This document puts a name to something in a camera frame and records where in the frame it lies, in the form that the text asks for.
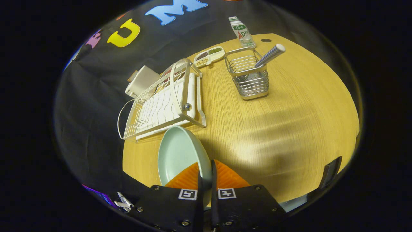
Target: black cloth backdrop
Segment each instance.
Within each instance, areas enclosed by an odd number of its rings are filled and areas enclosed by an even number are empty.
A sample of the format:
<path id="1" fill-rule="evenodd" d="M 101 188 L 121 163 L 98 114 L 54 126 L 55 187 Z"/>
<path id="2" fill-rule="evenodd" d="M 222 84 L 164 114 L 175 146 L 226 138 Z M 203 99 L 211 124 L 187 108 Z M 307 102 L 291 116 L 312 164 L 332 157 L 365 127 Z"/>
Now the black cloth backdrop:
<path id="1" fill-rule="evenodd" d="M 117 191 L 131 199 L 139 195 L 145 186 L 122 171 L 124 142 L 117 131 L 120 109 L 131 99 L 124 94 L 127 78 L 143 65 L 161 73 L 181 58 L 236 38 L 227 19 L 231 16 L 239 17 L 252 35 L 275 33 L 314 53 L 342 79 L 359 110 L 360 99 L 347 63 L 311 25 L 264 1 L 202 2 L 209 6 L 174 15 L 173 22 L 161 26 L 159 19 L 145 13 L 171 1 L 149 1 L 103 25 L 101 40 L 93 49 L 85 45 L 89 39 L 85 38 L 76 59 L 62 73 L 54 103 L 61 156 L 82 184 L 110 196 Z M 126 47 L 107 43 L 115 31 L 122 37 L 130 34 L 128 29 L 120 29 L 128 19 L 140 26 L 137 38 Z"/>

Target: screw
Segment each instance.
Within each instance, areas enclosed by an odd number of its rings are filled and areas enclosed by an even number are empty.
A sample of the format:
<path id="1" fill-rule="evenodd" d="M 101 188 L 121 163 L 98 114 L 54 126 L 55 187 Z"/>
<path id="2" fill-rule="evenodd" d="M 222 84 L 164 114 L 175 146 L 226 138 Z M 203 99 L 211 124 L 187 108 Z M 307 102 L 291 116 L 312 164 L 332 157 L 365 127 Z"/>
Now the screw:
<path id="1" fill-rule="evenodd" d="M 192 109 L 192 105 L 191 105 L 191 104 L 189 104 L 189 103 L 186 103 L 186 104 L 183 106 L 183 109 L 185 109 L 185 110 L 189 111 L 189 110 L 191 110 L 191 109 Z"/>

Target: white box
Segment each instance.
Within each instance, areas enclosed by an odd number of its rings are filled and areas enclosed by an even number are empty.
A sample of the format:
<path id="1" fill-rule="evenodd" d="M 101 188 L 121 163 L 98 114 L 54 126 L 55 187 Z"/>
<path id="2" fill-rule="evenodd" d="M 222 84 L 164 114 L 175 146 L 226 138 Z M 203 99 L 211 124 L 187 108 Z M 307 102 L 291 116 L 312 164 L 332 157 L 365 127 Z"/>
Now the white box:
<path id="1" fill-rule="evenodd" d="M 124 93 L 135 99 L 159 78 L 160 75 L 158 73 L 144 65 L 139 72 L 135 71 L 132 74 L 130 77 L 132 81 L 129 83 Z"/>

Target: yellow letter u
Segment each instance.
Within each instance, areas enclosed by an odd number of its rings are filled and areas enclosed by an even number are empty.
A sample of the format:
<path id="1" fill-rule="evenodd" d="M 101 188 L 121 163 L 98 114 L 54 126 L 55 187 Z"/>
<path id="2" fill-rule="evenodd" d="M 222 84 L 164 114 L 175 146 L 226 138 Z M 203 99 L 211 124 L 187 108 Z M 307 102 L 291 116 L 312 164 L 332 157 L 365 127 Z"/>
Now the yellow letter u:
<path id="1" fill-rule="evenodd" d="M 126 47 L 127 45 L 129 45 L 137 37 L 137 35 L 140 33 L 139 25 L 135 24 L 131 20 L 132 19 L 127 20 L 126 22 L 124 22 L 124 24 L 122 24 L 120 26 L 120 28 L 125 27 L 125 28 L 131 30 L 131 34 L 127 38 L 119 36 L 119 34 L 118 34 L 119 31 L 115 31 L 107 39 L 107 43 L 112 43 L 112 44 L 114 44 L 115 46 L 118 46 L 118 47 Z"/>

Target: light blue plate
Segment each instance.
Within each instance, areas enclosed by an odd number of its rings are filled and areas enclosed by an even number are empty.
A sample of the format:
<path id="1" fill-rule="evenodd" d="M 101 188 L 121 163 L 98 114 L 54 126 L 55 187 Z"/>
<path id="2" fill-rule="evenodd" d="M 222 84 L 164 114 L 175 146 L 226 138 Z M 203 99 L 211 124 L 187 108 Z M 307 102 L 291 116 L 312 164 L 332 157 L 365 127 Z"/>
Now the light blue plate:
<path id="1" fill-rule="evenodd" d="M 189 130 L 180 126 L 170 127 L 160 143 L 157 159 L 162 185 L 196 162 L 203 186 L 208 189 L 212 183 L 212 166 L 202 143 Z"/>

